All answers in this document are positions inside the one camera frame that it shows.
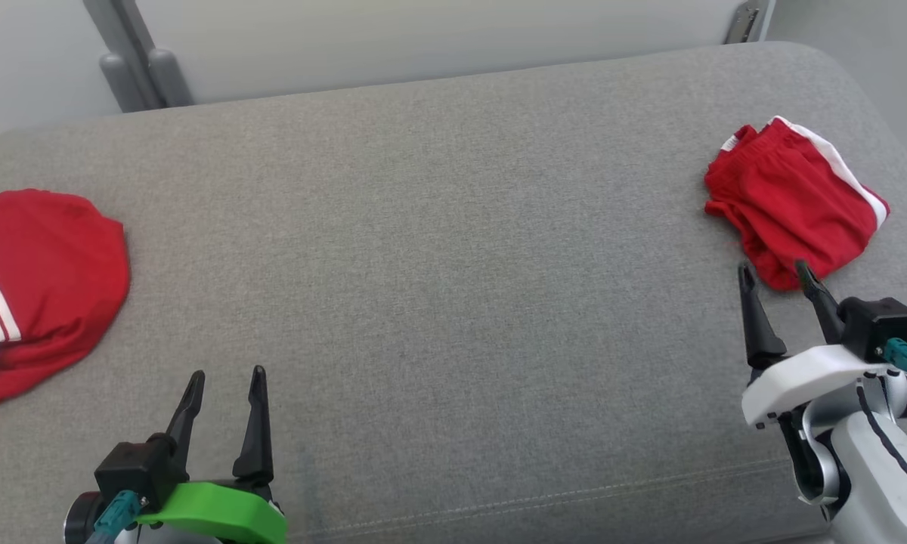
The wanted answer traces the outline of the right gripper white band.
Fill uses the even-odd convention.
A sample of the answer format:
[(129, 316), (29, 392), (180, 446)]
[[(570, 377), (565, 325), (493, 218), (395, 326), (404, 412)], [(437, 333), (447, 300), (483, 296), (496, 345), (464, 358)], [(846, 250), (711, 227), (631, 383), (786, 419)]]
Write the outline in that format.
[(828, 345), (817, 345), (782, 361), (788, 349), (772, 330), (759, 300), (757, 270), (748, 261), (740, 263), (737, 276), (746, 359), (753, 371), (763, 371), (741, 396), (741, 413), (748, 427), (802, 407), (807, 427), (831, 429), (862, 410), (858, 385), (865, 386), (870, 410), (893, 421), (904, 416), (906, 372), (888, 363), (867, 363), (838, 345), (843, 340), (844, 321), (838, 316), (836, 298), (806, 261), (797, 259), (794, 267)]

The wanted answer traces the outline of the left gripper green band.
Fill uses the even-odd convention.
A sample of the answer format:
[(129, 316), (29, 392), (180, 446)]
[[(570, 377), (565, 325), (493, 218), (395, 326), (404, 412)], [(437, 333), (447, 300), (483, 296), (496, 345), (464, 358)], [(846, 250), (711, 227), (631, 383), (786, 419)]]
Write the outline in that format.
[[(195, 418), (201, 410), (206, 375), (195, 371), (185, 386), (166, 436), (174, 442), (171, 458), (187, 462)], [(232, 543), (284, 543), (287, 519), (276, 506), (270, 484), (274, 479), (273, 441), (268, 378), (263, 366), (253, 368), (249, 418), (240, 454), (233, 464), (236, 480), (188, 481), (175, 486), (161, 509), (143, 511), (137, 524), (162, 524), (185, 533)]]

